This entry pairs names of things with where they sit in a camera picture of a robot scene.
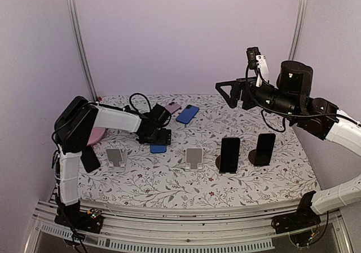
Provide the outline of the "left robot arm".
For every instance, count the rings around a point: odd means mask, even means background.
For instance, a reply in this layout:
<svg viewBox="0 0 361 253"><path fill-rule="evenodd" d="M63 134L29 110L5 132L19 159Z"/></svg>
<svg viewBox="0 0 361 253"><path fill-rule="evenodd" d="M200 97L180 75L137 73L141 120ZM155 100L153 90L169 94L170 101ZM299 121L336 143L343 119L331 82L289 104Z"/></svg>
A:
<svg viewBox="0 0 361 253"><path fill-rule="evenodd" d="M140 113L129 106L90 102L83 96L76 96L69 103L54 124L52 139L59 154L58 196L66 206L61 216L70 226L79 227L84 221L83 213L71 205L80 200L78 168L92 130L116 129L135 133L140 144L170 145L171 130L166 128L170 117L170 112L159 104L149 112Z"/></svg>

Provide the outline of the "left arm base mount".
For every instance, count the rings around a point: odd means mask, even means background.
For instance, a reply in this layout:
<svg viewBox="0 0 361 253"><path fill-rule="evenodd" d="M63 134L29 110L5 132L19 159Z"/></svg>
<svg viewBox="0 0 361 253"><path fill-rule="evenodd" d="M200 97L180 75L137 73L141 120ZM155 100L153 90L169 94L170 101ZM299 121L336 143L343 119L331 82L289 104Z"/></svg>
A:
<svg viewBox="0 0 361 253"><path fill-rule="evenodd" d="M80 201L69 206L59 203L54 222L75 230L99 234L104 221L102 212L94 208L83 212L80 207Z"/></svg>

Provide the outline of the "blue phone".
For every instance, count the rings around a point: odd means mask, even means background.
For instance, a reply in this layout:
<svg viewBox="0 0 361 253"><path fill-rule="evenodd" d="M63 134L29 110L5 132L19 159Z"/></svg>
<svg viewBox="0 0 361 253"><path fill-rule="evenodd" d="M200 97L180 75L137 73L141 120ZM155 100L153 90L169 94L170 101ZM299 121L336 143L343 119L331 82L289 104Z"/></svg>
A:
<svg viewBox="0 0 361 253"><path fill-rule="evenodd" d="M167 151L166 145L158 145L158 144L150 145L150 152L152 154L166 153L166 151Z"/></svg>
<svg viewBox="0 0 361 253"><path fill-rule="evenodd" d="M198 113L199 108L193 105L187 105L183 111L176 118L177 122L180 122L184 125L190 123L190 121L194 118L194 116Z"/></svg>

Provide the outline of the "teal phone dark screen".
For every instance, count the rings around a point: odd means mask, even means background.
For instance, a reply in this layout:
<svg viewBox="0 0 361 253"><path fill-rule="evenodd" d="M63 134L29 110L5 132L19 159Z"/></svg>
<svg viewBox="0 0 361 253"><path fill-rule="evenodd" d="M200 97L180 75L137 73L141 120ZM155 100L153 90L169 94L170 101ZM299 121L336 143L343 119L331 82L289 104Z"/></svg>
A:
<svg viewBox="0 0 361 253"><path fill-rule="evenodd" d="M224 137L221 141L219 172L235 174L238 168L240 154L240 138Z"/></svg>

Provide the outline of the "dark round base stand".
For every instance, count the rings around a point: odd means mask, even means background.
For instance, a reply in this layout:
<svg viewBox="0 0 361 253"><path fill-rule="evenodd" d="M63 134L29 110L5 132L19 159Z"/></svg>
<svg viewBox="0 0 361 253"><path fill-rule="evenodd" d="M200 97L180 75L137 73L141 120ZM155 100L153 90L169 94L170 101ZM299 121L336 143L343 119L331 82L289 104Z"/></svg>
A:
<svg viewBox="0 0 361 253"><path fill-rule="evenodd" d="M218 156L215 160L215 165L216 165L217 169L220 168L220 164L221 164L221 156Z"/></svg>

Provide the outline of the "white silver stand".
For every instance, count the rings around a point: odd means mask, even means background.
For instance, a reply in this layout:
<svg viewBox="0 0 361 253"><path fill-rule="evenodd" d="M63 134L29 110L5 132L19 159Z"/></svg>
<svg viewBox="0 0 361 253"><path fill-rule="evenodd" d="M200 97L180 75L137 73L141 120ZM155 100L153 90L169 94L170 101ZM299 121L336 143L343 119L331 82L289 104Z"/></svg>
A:
<svg viewBox="0 0 361 253"><path fill-rule="evenodd" d="M124 172L126 168L126 152L120 149L106 149L110 172Z"/></svg>
<svg viewBox="0 0 361 253"><path fill-rule="evenodd" d="M185 153L186 171L201 171L203 155L203 148L187 148Z"/></svg>

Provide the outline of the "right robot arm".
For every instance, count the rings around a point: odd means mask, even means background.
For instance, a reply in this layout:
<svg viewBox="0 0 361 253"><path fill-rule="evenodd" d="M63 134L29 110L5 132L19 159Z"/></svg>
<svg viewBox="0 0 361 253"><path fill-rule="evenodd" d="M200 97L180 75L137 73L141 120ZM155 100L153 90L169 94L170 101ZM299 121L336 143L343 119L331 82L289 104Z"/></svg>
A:
<svg viewBox="0 0 361 253"><path fill-rule="evenodd" d="M311 135L336 143L360 155L360 122L349 117L334 103L317 97L311 98L313 69L297 61L281 63L276 86L256 78L245 76L234 81L218 82L216 90L230 108L243 102L242 108L255 106L277 114ZM360 176L335 187L305 194L292 215L292 224L304 228L313 220L330 210L360 201Z"/></svg>

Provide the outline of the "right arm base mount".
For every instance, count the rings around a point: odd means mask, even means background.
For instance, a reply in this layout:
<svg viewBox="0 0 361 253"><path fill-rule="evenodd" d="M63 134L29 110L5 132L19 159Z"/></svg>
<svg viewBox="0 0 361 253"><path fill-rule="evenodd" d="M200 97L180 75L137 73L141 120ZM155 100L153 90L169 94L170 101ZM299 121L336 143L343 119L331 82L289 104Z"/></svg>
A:
<svg viewBox="0 0 361 253"><path fill-rule="evenodd" d="M312 198L316 191L311 191L303 195L295 212L274 216L271 220L271 226L276 234L288 233L303 228L315 227L314 230L308 230L305 234L298 233L289 236L290 241L298 248L305 248L316 244L326 233L329 223L329 212L327 212L325 226L320 233L321 218L311 209Z"/></svg>

